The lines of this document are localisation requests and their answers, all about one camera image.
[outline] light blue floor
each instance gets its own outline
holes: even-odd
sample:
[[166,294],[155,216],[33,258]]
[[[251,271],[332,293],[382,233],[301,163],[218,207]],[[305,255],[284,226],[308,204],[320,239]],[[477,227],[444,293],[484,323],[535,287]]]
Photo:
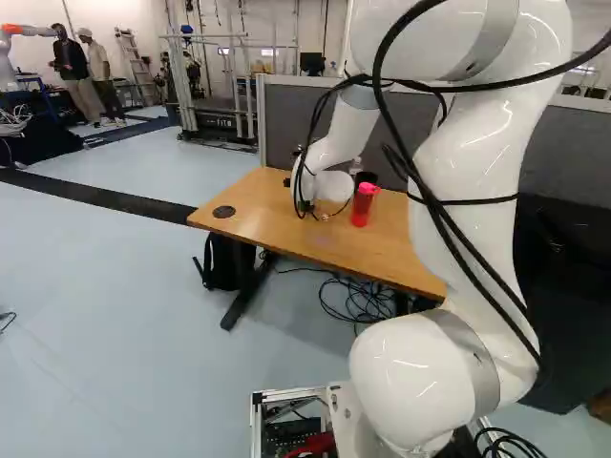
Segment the light blue floor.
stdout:
[[178,142],[180,127],[32,165],[28,171],[198,206],[259,165],[249,153]]
[[[196,206],[258,165],[177,133],[30,172]],[[244,457],[253,390],[348,376],[352,329],[321,310],[321,274],[272,276],[229,334],[219,320],[234,293],[203,289],[191,262],[205,232],[6,184],[0,215],[0,311],[19,313],[0,337],[1,457]],[[549,458],[611,449],[611,429],[583,410],[491,418]]]
[[[135,126],[136,124],[142,124],[145,121],[140,121],[140,120],[136,120],[136,119],[127,119],[127,125],[128,126]],[[89,135],[95,135],[95,134],[102,134],[104,132],[108,132],[108,131],[115,131],[116,129],[120,129],[120,127],[118,126],[101,126],[101,127],[94,127],[91,124],[88,124],[86,126],[74,126],[71,127],[70,129],[68,129],[70,132],[72,132],[75,135],[78,136],[89,136]]]

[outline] computer monitor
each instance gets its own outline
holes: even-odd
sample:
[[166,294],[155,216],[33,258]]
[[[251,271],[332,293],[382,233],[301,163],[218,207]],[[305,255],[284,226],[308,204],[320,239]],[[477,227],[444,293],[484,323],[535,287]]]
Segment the computer monitor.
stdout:
[[321,52],[300,52],[299,67],[308,76],[322,76],[325,72],[325,58]]

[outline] man in black jacket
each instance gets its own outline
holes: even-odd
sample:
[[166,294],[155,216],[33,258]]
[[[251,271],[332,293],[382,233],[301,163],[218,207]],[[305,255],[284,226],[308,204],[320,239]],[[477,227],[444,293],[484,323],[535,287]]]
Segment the man in black jacket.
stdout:
[[104,109],[89,75],[85,53],[78,43],[68,38],[62,24],[53,24],[51,28],[57,32],[58,39],[53,42],[55,60],[49,65],[59,72],[76,108],[94,123],[94,127],[99,127],[100,113]]

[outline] table top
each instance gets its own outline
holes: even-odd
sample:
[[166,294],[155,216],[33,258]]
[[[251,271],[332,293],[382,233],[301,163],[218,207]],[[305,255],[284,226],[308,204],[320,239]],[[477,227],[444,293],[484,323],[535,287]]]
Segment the table top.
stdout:
[[[375,197],[369,224],[350,223],[351,204],[342,213],[317,221],[295,215],[285,170],[261,167],[200,207],[187,219],[199,227],[256,244],[275,253],[294,256],[436,300],[446,295],[444,283],[416,257],[408,230],[405,194],[382,190]],[[212,211],[230,205],[236,214],[218,219]],[[317,214],[332,214],[340,204],[323,202]]]

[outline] black floor stripe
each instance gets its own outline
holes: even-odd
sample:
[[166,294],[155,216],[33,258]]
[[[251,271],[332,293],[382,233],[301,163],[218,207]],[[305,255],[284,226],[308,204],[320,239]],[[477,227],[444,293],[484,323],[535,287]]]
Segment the black floor stripe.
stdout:
[[148,134],[150,132],[159,131],[170,127],[170,120],[167,117],[158,117],[156,119],[148,119],[147,122],[135,124],[133,126],[114,129],[112,131],[100,132],[99,134],[87,135],[83,137],[91,148],[101,145],[107,145],[116,141],[125,140],[133,136]]
[[11,169],[0,170],[0,181],[50,196],[67,198],[77,202],[89,203],[96,207],[104,207],[184,226],[187,225],[187,217],[197,210],[196,207],[180,203],[133,196]]

